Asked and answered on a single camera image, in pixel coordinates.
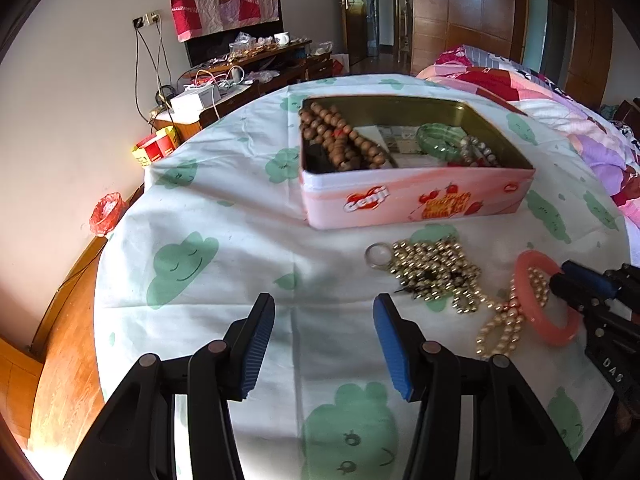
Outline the pink bangle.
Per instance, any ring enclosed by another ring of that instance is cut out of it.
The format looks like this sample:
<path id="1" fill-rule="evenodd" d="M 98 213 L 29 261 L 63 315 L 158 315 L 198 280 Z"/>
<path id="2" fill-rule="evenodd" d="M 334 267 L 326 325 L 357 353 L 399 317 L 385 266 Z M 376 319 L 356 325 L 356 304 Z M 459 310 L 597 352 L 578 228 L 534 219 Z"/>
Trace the pink bangle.
<path id="1" fill-rule="evenodd" d="M 553 347 L 564 347 L 577 335 L 580 316 L 573 309 L 567 310 L 566 323 L 563 327 L 554 325 L 544 314 L 536 299 L 533 285 L 529 283 L 530 268 L 541 270 L 543 274 L 553 276 L 561 273 L 560 267 L 547 255 L 536 250 L 521 252 L 515 261 L 514 286 L 516 296 L 523 310 L 523 315 L 532 324 L 534 331 L 546 343 Z"/>

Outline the green jade bangle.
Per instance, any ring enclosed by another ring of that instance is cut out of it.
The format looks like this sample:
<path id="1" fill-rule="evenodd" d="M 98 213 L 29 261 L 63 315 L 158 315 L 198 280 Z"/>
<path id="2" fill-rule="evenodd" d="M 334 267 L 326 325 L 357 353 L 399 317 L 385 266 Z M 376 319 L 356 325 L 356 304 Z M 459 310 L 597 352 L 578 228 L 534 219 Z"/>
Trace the green jade bangle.
<path id="1" fill-rule="evenodd" d="M 460 127 L 431 122 L 416 130 L 416 143 L 423 154 L 442 162 L 460 162 L 462 141 L 468 135 Z"/>

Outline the brown wooden bead mala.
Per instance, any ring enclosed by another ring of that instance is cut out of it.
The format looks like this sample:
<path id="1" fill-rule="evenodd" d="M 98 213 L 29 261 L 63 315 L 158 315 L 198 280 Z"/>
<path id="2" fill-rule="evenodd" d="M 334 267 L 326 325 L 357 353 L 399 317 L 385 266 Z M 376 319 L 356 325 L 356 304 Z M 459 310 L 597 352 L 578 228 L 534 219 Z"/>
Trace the brown wooden bead mala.
<path id="1" fill-rule="evenodd" d="M 382 169 L 383 151 L 346 122 L 334 105 L 311 101 L 298 111 L 304 168 L 313 174 Z"/>

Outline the pink patchwork quilt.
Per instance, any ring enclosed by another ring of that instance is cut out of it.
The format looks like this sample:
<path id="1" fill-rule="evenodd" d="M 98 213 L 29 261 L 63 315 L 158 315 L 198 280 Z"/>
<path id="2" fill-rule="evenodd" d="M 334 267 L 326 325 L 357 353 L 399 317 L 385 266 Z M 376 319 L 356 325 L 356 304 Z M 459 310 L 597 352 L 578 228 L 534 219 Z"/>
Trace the pink patchwork quilt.
<path id="1" fill-rule="evenodd" d="M 623 215 L 632 244 L 639 246 L 639 144 L 630 133 L 547 77 L 465 44 L 442 52 L 418 77 L 509 105 L 566 136 Z"/>

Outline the red lined waste basket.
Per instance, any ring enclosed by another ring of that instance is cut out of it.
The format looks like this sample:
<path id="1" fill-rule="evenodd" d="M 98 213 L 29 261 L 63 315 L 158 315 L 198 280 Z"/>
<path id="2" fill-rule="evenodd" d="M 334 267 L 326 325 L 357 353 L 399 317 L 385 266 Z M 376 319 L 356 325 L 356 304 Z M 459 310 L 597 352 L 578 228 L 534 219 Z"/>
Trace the red lined waste basket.
<path id="1" fill-rule="evenodd" d="M 126 202 L 119 192 L 103 196 L 93 209 L 89 219 L 89 228 L 95 236 L 107 236 L 111 233 L 127 209 Z"/>

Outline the pink cookie tin box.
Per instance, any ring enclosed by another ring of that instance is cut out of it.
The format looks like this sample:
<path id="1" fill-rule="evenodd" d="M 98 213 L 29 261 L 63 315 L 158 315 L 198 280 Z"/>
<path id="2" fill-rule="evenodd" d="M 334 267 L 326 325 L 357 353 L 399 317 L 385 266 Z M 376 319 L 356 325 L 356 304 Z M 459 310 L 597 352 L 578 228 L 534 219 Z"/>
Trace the pink cookie tin box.
<path id="1" fill-rule="evenodd" d="M 356 170 L 313 174 L 300 178 L 308 223 L 315 229 L 345 229 L 472 214 L 510 214 L 518 209 L 533 181 L 535 168 L 509 141 L 506 120 L 511 113 L 486 100 L 420 96 L 311 96 L 334 105 L 346 122 L 358 127 L 411 126 L 431 122 L 462 128 L 489 145 L 499 166 L 465 166 L 445 162 L 438 168 Z"/>

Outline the white green cloud cloth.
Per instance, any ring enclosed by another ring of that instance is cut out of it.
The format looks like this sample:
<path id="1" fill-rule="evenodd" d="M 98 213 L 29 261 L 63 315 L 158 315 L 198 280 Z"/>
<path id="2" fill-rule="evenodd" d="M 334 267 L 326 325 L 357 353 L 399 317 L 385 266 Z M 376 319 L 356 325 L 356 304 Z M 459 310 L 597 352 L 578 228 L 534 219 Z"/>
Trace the white green cloud cloth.
<path id="1" fill-rule="evenodd" d="M 222 118 L 149 166 L 143 195 L 119 221 L 96 277 L 94 340 L 110 396 L 147 353 L 182 358 L 220 338 L 262 292 L 276 319 L 257 386 L 230 412 L 250 479 L 399 479 L 416 404 L 394 388 L 373 300 L 393 296 L 425 336 L 475 356 L 489 311 L 414 299 L 364 261 L 377 242 L 452 236 L 480 269 L 480 289 L 506 299 L 516 258 L 533 249 L 600 271 L 639 259 L 623 215 L 561 133 L 511 113 L 509 141 L 534 166 L 510 214 L 313 228 L 300 178 L 298 111 L 311 96 L 486 100 L 410 76 L 351 76 L 271 93 Z"/>

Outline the wooden wardrobe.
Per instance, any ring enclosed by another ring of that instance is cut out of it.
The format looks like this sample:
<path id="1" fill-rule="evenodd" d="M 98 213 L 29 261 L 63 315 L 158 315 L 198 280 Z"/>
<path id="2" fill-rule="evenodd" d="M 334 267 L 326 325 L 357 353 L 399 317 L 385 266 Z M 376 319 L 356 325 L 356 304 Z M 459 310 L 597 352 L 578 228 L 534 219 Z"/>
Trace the wooden wardrobe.
<path id="1" fill-rule="evenodd" d="M 605 0 L 574 4 L 573 40 L 565 91 L 596 108 L 604 96 L 613 45 L 613 10 Z M 468 44 L 521 62 L 528 0 L 410 0 L 410 68 L 415 74 L 443 50 Z"/>

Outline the red yellow carton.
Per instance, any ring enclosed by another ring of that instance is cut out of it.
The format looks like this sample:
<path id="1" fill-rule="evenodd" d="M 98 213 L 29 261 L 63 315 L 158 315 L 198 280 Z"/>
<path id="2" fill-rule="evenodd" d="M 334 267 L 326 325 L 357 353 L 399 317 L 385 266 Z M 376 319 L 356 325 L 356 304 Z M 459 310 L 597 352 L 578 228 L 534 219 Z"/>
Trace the red yellow carton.
<path id="1" fill-rule="evenodd" d="M 131 155 L 142 167 L 147 167 L 173 153 L 180 144 L 181 139 L 178 130 L 174 126 L 167 126 L 160 130 L 155 130 L 149 136 L 134 144 L 131 149 Z"/>

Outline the red paper bag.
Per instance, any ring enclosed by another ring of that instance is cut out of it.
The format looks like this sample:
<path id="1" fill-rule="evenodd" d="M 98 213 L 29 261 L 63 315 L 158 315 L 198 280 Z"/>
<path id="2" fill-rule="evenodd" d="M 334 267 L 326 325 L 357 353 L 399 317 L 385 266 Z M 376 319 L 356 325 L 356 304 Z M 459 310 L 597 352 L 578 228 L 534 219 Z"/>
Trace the red paper bag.
<path id="1" fill-rule="evenodd" d="M 345 76 L 350 73 L 349 55 L 334 53 L 331 55 L 331 73 L 333 77 Z"/>

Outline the wooden door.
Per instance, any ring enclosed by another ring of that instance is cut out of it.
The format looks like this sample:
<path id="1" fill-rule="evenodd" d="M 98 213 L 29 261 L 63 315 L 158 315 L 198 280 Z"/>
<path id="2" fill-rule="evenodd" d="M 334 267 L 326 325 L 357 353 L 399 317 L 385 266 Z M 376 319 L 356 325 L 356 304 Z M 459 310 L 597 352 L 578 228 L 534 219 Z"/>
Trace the wooden door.
<path id="1" fill-rule="evenodd" d="M 343 41 L 349 64 L 356 65 L 368 56 L 366 0 L 340 0 Z"/>

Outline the white box appliance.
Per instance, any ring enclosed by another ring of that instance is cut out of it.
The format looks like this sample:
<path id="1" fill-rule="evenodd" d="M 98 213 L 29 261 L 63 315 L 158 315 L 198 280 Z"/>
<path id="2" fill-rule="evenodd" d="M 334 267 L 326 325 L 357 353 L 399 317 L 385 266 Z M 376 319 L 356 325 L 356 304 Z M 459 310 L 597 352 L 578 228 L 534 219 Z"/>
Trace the white box appliance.
<path id="1" fill-rule="evenodd" d="M 196 122 L 203 110 L 213 107 L 220 100 L 216 84 L 189 87 L 170 99 L 171 115 L 179 122 Z"/>

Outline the wooden tv cabinet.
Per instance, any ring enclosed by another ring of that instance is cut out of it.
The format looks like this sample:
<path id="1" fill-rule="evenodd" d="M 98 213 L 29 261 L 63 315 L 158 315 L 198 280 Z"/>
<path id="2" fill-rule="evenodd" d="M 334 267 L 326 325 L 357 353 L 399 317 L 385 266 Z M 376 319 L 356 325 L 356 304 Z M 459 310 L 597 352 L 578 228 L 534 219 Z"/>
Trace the wooden tv cabinet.
<path id="1" fill-rule="evenodd" d="M 193 86 L 205 103 L 183 113 L 159 107 L 151 114 L 151 126 L 155 129 L 174 126 L 181 139 L 188 140 L 266 94 L 291 84 L 332 76 L 332 54 L 313 55 L 309 52 L 310 45 L 309 40 L 297 41 L 232 63 L 216 62 L 187 70 L 179 76 L 176 88 L 184 91 Z"/>

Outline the television with patchwork cover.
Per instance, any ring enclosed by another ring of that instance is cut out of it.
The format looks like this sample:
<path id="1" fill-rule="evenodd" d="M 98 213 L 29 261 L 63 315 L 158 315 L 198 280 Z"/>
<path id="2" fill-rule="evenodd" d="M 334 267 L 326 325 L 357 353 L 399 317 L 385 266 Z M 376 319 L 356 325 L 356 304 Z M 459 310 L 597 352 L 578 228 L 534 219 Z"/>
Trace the television with patchwork cover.
<path id="1" fill-rule="evenodd" d="M 239 34 L 284 31 L 281 0 L 169 0 L 177 39 L 192 67 L 220 58 Z"/>

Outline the wall power socket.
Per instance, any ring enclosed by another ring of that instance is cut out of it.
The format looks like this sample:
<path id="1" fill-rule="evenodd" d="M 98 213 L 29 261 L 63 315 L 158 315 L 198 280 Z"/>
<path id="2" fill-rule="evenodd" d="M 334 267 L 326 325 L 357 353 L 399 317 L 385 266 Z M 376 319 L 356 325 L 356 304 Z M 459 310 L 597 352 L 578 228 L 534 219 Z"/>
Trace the wall power socket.
<path id="1" fill-rule="evenodd" d="M 154 26 L 160 24 L 160 12 L 152 11 L 138 16 L 132 20 L 134 29 L 140 29 L 146 26 Z"/>

